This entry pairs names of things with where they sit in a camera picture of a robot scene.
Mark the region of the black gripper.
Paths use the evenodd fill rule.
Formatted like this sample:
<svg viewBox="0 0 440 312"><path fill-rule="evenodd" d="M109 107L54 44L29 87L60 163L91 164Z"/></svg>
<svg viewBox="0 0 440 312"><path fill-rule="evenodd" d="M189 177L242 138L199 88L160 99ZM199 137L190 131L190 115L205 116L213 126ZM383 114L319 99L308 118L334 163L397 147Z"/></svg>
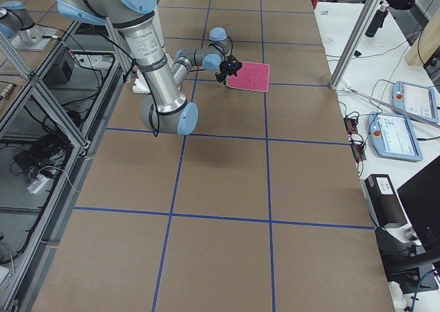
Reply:
<svg viewBox="0 0 440 312"><path fill-rule="evenodd" d="M229 69L219 71L215 74L215 78L217 82L227 82L227 79L229 76L233 75L234 73L231 72Z"/></svg>

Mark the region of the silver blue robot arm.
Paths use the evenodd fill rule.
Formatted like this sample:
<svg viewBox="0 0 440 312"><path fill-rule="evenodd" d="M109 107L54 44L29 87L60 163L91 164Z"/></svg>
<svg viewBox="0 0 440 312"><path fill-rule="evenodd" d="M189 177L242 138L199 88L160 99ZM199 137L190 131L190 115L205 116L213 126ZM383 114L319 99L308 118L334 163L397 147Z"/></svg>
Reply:
<svg viewBox="0 0 440 312"><path fill-rule="evenodd" d="M92 25L111 22L123 35L148 87L140 117L154 133L189 135L194 131L199 116L197 105L179 89L193 67L214 72L221 83L242 68L232 55L232 41L222 27L210 31L206 48L183 49L170 64L160 39L160 26L154 22L157 0L56 1L62 15Z"/></svg>

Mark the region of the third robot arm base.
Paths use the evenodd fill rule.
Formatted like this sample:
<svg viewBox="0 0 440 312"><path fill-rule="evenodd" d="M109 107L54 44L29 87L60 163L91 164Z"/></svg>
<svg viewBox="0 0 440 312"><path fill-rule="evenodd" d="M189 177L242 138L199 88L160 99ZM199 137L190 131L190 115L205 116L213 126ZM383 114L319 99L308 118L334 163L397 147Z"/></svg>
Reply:
<svg viewBox="0 0 440 312"><path fill-rule="evenodd" d="M43 38L43 30L35 24L26 7L20 1L1 4L1 33L12 46L21 51L40 52L49 40Z"/></svg>

